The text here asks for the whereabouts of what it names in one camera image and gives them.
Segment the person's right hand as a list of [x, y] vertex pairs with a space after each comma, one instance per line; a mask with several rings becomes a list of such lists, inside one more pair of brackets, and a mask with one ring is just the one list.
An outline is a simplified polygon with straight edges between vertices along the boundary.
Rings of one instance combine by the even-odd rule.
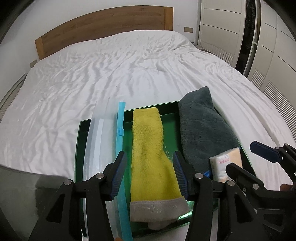
[[292, 184], [281, 184], [280, 191], [292, 191], [293, 185]]

